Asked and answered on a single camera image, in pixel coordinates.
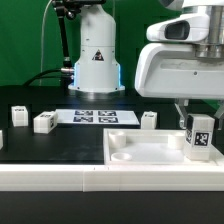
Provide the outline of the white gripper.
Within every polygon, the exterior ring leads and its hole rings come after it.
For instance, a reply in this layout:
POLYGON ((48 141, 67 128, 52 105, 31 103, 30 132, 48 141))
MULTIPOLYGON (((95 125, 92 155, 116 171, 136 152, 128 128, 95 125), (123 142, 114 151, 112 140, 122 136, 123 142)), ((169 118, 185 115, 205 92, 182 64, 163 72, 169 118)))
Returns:
POLYGON ((224 59, 196 58, 192 45, 147 44, 141 51, 135 89, 143 97, 176 99, 181 129, 186 128, 188 99, 221 100, 217 129, 224 124, 224 59))

